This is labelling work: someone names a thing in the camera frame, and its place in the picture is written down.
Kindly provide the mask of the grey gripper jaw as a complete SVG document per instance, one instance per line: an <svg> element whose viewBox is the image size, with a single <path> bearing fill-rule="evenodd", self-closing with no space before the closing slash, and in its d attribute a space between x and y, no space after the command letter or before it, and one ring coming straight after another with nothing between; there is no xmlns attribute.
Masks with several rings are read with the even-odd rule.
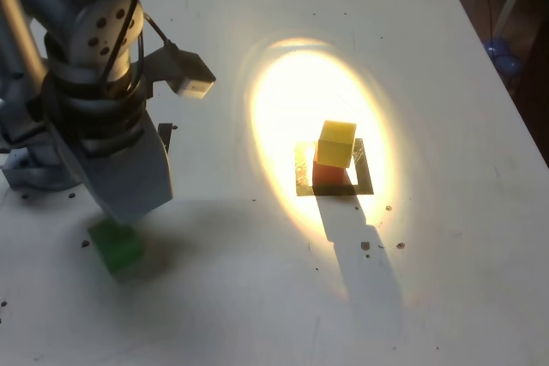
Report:
<svg viewBox="0 0 549 366"><path fill-rule="evenodd" d="M173 197L166 150L149 118L134 146L107 158L83 157L80 167L92 197L120 224L141 219Z"/></svg>
<svg viewBox="0 0 549 366"><path fill-rule="evenodd" d="M59 158L69 169L69 172L81 181L103 212L114 219L115 213L112 210L108 194L112 184L106 161L88 158L79 147L70 144L53 123L48 123L46 127Z"/></svg>

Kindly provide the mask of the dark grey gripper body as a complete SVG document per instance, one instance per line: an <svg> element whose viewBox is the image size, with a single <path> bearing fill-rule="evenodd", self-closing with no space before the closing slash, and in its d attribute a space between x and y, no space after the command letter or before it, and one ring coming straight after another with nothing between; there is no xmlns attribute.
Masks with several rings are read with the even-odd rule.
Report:
<svg viewBox="0 0 549 366"><path fill-rule="evenodd" d="M145 99L54 99L54 123L71 144L116 141L134 144L144 134Z"/></svg>

